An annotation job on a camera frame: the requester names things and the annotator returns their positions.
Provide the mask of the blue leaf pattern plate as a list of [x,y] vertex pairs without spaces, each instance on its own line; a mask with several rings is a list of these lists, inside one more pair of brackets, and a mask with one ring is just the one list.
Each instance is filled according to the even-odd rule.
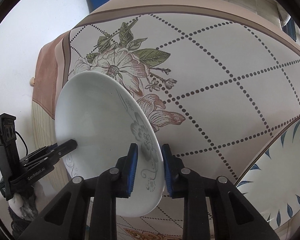
[[300,211],[300,117],[273,136],[235,186],[274,230]]

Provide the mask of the white plate grey flowers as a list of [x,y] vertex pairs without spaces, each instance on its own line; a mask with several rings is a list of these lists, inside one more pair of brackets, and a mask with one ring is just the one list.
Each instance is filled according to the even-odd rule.
[[116,213],[139,217],[159,204],[164,191],[164,161],[151,124],[136,100],[114,79],[86,71],[71,78],[61,90],[55,112],[59,144],[70,139],[77,148],[63,161],[70,176],[99,176],[138,147],[133,191],[116,201]]

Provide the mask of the floral diamond pattern tablecloth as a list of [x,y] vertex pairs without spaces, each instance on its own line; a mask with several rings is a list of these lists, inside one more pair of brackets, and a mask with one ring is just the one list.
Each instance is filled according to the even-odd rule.
[[[186,167],[234,184],[300,117],[300,46],[220,0],[110,0],[43,46],[32,101],[55,120],[61,89],[86,71],[126,89]],[[275,232],[298,229],[300,211]]]

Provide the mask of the blue black exercise mat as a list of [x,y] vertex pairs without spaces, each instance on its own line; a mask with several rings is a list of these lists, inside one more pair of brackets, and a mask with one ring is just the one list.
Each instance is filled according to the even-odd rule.
[[282,27],[282,30],[292,40],[294,40],[295,42],[297,41],[295,22],[292,18],[290,18],[289,21]]

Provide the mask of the beige striped bed cover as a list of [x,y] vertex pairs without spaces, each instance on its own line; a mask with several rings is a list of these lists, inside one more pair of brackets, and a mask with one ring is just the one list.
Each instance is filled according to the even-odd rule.
[[[34,101],[32,102],[32,126],[36,148],[56,143],[55,120]],[[69,182],[63,159],[54,165],[54,170],[46,178],[57,192]]]

